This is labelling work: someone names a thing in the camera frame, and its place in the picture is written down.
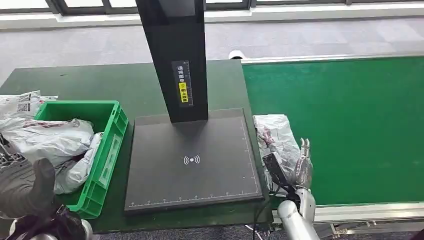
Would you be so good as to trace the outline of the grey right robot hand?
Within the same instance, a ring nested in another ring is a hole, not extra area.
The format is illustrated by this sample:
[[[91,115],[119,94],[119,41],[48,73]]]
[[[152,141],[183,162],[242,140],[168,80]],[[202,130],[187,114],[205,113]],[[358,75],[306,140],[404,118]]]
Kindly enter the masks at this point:
[[[313,164],[311,161],[310,141],[300,138],[300,155],[291,175],[292,184],[299,188],[309,189],[312,185]]]

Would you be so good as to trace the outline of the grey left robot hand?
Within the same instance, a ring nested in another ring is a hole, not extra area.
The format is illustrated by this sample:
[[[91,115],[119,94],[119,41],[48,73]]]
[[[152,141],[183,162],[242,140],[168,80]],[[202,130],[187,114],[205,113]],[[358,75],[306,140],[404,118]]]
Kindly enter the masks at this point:
[[[48,215],[55,209],[56,173],[51,162],[35,162],[11,148],[0,138],[0,217],[18,219]]]

